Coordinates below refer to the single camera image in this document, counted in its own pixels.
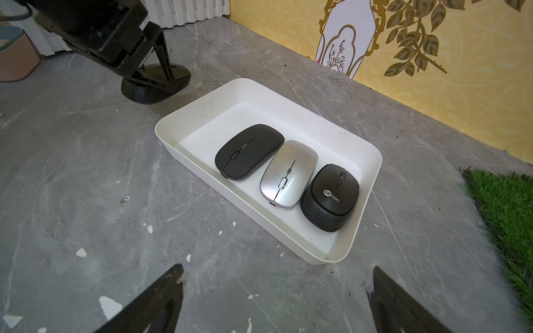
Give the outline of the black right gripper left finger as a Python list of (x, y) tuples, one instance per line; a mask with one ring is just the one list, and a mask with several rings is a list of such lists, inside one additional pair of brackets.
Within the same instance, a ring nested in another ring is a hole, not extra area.
[(175, 264), (97, 332), (169, 332), (183, 304), (185, 272)]

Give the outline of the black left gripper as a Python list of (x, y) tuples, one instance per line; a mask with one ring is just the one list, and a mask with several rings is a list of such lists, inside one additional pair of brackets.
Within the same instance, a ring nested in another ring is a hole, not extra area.
[[(166, 92), (176, 86), (164, 33), (147, 22), (141, 1), (17, 1), (35, 21), (76, 52), (124, 77), (124, 91)], [(159, 65), (141, 68), (154, 49)]]

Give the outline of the silver mouse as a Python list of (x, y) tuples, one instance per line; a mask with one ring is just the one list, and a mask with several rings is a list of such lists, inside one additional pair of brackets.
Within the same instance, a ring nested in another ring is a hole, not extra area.
[(315, 171), (318, 154), (300, 142), (290, 140), (280, 147), (266, 168), (260, 192), (278, 208), (293, 208), (302, 197)]

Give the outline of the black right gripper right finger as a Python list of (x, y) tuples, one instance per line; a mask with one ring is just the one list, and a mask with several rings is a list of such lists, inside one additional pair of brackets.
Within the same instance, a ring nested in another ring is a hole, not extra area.
[(366, 295), (377, 332), (451, 333), (379, 266), (367, 274)]

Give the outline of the black ribbed mouse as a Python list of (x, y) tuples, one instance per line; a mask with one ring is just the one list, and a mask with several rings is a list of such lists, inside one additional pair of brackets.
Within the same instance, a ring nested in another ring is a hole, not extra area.
[(359, 195), (359, 182), (343, 167), (325, 165), (304, 191), (300, 206), (305, 218), (334, 233), (348, 221)]

